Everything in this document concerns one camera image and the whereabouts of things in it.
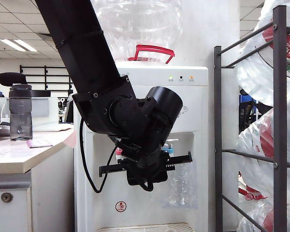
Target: drip tray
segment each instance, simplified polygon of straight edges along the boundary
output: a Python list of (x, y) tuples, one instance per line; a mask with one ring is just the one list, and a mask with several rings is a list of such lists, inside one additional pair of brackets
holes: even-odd
[(195, 232), (186, 223), (102, 228), (97, 232)]

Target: ceiling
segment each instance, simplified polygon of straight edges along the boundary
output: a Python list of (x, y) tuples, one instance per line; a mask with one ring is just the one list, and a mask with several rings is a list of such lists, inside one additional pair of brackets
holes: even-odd
[(240, 3), (240, 37), (241, 39), (253, 32), (259, 21), (264, 0), (241, 0)]
[[(240, 1), (240, 36), (243, 38), (258, 23), (264, 0)], [(45, 41), (36, 33), (49, 31), (35, 0), (0, 0), (0, 39), (21, 39), (38, 51), (20, 52), (0, 41), (0, 58), (60, 58), (54, 42)]]

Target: plastic water bottle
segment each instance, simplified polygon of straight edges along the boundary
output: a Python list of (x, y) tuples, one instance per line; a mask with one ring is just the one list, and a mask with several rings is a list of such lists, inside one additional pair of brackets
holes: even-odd
[(31, 86), (14, 85), (9, 92), (11, 140), (32, 139)]
[[(178, 139), (168, 139), (162, 150), (169, 152), (170, 157), (174, 156), (172, 142)], [(191, 163), (176, 165), (174, 171), (168, 172), (167, 187), (163, 193), (163, 206), (175, 208), (196, 208), (197, 196), (196, 181), (193, 179), (195, 170)]]
[[(137, 44), (174, 49), (182, 32), (181, 0), (91, 0), (115, 61), (134, 57)], [(145, 61), (168, 55), (142, 51)]]

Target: metal rack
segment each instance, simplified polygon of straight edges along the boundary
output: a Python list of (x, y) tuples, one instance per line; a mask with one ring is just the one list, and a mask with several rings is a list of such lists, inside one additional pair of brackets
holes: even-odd
[[(225, 200), (235, 210), (246, 217), (262, 232), (268, 232), (259, 223), (230, 201), (222, 192), (222, 155), (232, 153), (252, 159), (271, 162), (274, 170), (274, 231), (287, 232), (287, 74), (286, 74), (286, 35), (290, 34), (287, 27), (287, 8), (277, 6), (273, 9), (273, 21), (252, 34), (221, 50), (221, 46), (214, 49), (214, 101), (215, 101), (215, 183), (216, 183), (216, 232), (223, 232), (223, 210), (222, 203)], [(221, 55), (236, 47), (240, 43), (261, 33), (263, 30), (273, 27), (274, 37), (269, 42), (242, 56), (235, 62), (221, 66)], [(273, 44), (274, 59), (274, 158), (259, 157), (235, 150), (222, 149), (221, 128), (221, 69), (234, 68), (234, 65), (257, 53), (265, 47)]]
[[(25, 74), (24, 73), (24, 69), (25, 68), (30, 68), (30, 69), (43, 69), (44, 71), (44, 74)], [(45, 90), (50, 90), (51, 92), (64, 92), (64, 91), (67, 91), (68, 92), (68, 96), (70, 94), (73, 93), (73, 90), (72, 90), (72, 80), (71, 78), (69, 77), (68, 74), (48, 74), (48, 71), (49, 69), (66, 69), (66, 67), (54, 67), (54, 66), (22, 66), (20, 65), (19, 66), (19, 72), (20, 73), (23, 73), (25, 74), (26, 76), (32, 76), (32, 77), (44, 77), (44, 81), (41, 82), (41, 81), (30, 81), (28, 82), (28, 84), (44, 84), (44, 89)], [(69, 78), (69, 81), (68, 82), (50, 82), (47, 80), (47, 77), (68, 77)], [(55, 84), (55, 85), (68, 85), (67, 86), (67, 89), (48, 89), (48, 84)]]

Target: white desk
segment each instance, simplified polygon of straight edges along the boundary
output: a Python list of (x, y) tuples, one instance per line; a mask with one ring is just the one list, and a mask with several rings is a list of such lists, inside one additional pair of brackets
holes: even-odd
[(74, 231), (72, 136), (73, 129), (34, 132), (53, 144), (39, 148), (0, 137), (0, 232)]

